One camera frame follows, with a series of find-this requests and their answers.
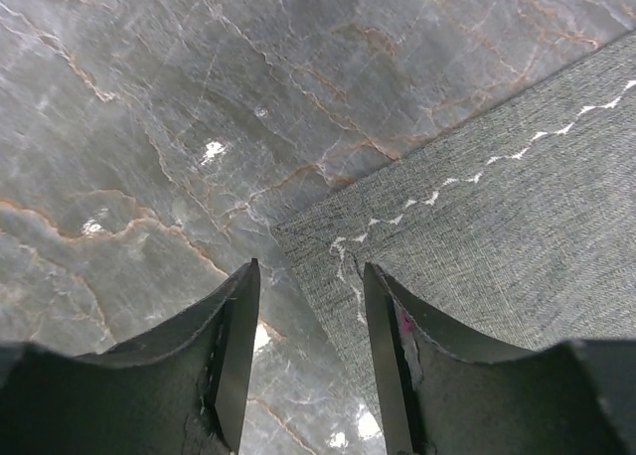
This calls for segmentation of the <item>grey green napkin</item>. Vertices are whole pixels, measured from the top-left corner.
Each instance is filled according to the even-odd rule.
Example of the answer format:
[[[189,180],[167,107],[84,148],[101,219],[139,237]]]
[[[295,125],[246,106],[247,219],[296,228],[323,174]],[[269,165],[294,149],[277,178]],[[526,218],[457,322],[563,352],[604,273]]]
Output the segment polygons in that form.
[[[279,225],[372,414],[366,263],[496,339],[635,334],[635,37],[626,34]]]

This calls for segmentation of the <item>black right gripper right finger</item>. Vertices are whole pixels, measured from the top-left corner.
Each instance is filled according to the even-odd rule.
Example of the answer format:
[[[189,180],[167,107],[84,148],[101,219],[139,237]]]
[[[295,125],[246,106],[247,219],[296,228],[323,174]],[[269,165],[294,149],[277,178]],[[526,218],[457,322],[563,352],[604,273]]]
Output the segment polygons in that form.
[[[634,452],[633,341],[530,351],[443,313],[375,264],[364,296],[389,453]]]

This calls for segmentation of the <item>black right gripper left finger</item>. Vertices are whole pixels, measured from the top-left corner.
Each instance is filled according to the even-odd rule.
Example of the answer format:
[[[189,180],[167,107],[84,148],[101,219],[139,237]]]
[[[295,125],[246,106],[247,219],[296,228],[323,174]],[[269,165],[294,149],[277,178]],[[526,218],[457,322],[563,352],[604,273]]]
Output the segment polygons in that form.
[[[2,452],[238,453],[259,293],[250,261],[209,296],[104,353],[3,344]]]

